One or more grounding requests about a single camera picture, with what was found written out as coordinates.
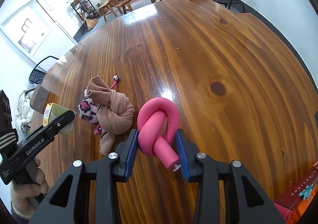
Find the window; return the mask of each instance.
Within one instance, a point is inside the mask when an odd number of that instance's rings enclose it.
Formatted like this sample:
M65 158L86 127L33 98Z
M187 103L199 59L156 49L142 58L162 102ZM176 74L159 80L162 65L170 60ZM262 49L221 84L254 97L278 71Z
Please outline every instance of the window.
M31 0L13 13L2 26L12 41L30 53L52 30L54 21L37 0Z

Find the gray floor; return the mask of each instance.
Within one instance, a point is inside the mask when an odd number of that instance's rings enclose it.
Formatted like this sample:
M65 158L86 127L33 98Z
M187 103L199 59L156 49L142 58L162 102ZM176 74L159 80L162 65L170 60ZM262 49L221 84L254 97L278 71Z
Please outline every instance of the gray floor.
M131 7L132 7L133 10L136 10L136 9L141 8L143 6L146 6L148 4L151 4L150 0L134 0L134 1L131 2ZM116 8L114 8L114 11L117 14L117 17L120 17L120 16L123 15L123 14L120 14L119 11ZM239 13L239 11L236 10L235 8L233 8L233 7L231 7L231 11L234 12L234 13ZM105 22L104 18L102 16L100 16L98 18L97 25L93 29L91 29L90 31L86 31L83 34L83 36L81 37L80 41L83 40L84 38L88 37L91 33L97 31L98 29L100 29L106 23L109 23L109 22L113 21L115 18L116 18L115 15L111 13L111 14L106 16L107 22Z

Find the cardboard box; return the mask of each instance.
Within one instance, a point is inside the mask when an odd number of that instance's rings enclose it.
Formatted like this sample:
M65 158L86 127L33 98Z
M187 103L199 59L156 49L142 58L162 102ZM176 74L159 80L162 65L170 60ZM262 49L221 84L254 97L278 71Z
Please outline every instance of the cardboard box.
M58 118L67 110L69 109L55 103L47 104L47 107L45 108L45 112L44 112L44 117L43 117L43 126L47 126L50 122ZM71 121L67 126L61 129L58 133L71 136L73 133L74 121L75 120Z
M48 89L38 84L30 100L31 108L39 113L43 113L49 94L50 91Z

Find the wood grain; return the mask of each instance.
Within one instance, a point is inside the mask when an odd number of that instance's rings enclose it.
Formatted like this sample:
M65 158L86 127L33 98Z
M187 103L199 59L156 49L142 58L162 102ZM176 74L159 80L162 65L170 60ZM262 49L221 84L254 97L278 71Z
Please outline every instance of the wood grain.
M134 128L146 101L172 100L187 138L216 160L242 161L271 199L317 158L317 94L292 52L253 15L233 14L211 0L150 4L77 44L43 85L55 103L77 110L96 75L109 85L119 75L116 90L136 108ZM32 128L41 122L35 112ZM74 160L101 157L93 129L77 117L72 137L58 135L40 153L51 186ZM128 134L116 139L112 151ZM192 222L196 184L166 170L157 158L138 152L132 177L117 187L124 224Z

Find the yellow box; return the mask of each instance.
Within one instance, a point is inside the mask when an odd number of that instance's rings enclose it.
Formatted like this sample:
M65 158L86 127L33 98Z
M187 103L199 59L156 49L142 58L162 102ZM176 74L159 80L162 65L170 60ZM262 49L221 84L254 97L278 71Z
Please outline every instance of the yellow box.
M47 126L54 119L64 114L67 110L69 109L55 103L47 104L47 107L45 108L45 111L44 111L43 126ZM58 133L72 136L74 121L75 120L71 121L67 126L63 127Z

